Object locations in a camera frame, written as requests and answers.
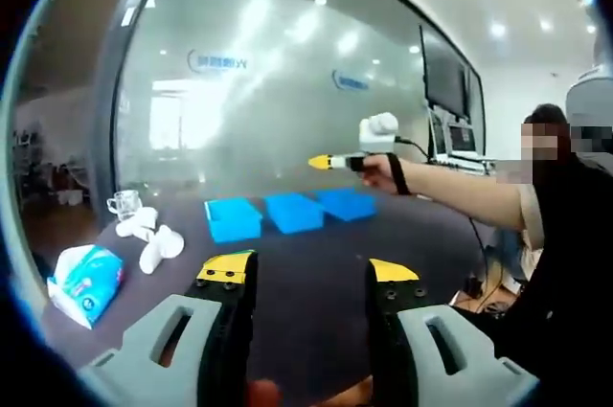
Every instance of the glass cup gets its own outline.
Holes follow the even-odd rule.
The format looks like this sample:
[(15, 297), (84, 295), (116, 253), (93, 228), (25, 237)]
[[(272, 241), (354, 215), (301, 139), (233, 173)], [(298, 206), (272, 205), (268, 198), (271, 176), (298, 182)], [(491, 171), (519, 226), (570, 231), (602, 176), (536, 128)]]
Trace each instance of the glass cup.
[(136, 211), (143, 207), (143, 203), (136, 190), (123, 190), (116, 192), (112, 198), (108, 198), (106, 207), (122, 222), (133, 217)]

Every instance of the black shirt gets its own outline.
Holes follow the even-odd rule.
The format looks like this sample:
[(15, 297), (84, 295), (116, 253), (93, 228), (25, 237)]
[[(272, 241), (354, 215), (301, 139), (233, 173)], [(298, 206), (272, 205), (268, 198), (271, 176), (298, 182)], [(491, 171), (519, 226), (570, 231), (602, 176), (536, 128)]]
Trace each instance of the black shirt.
[(608, 222), (613, 176), (576, 157), (545, 176), (534, 183), (545, 238), (542, 255), (525, 291), (491, 336), (497, 355), (540, 378), (540, 395), (549, 398), (577, 387), (585, 364), (599, 359), (587, 348), (597, 338), (596, 328), (606, 326), (597, 322), (591, 304), (608, 302), (598, 289), (604, 285), (600, 273), (608, 273), (613, 239)]

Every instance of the dark hair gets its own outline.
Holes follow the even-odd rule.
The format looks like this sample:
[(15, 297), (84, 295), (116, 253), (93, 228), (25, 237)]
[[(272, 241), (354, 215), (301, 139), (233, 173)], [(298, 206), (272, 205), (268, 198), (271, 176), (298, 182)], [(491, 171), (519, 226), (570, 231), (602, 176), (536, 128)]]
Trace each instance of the dark hair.
[(534, 110), (532, 115), (526, 117), (524, 124), (557, 124), (568, 126), (568, 121), (562, 109), (557, 105), (542, 103)]

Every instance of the computer monitor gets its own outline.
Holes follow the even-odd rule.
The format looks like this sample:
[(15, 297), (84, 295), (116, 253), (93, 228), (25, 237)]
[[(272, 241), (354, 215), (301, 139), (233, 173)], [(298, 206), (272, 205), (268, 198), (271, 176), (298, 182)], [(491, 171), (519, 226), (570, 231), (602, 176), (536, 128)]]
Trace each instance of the computer monitor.
[(449, 124), (449, 146), (452, 152), (477, 152), (475, 134), (469, 124)]
[(434, 146), (434, 156), (444, 155), (447, 153), (447, 144), (444, 138), (443, 120), (434, 113), (430, 113), (430, 130), (432, 131), (432, 145)]
[(442, 37), (421, 30), (425, 98), (460, 118), (469, 118), (465, 67)]

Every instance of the glass wall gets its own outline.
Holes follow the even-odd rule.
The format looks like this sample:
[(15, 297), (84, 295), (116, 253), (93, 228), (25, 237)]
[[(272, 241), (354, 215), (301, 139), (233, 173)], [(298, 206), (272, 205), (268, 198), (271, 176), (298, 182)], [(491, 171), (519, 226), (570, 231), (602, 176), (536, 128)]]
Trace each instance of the glass wall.
[(386, 111), (427, 149), (420, 24), (398, 0), (148, 0), (116, 106), (118, 187), (147, 199), (351, 186), (307, 160), (358, 151), (359, 121)]

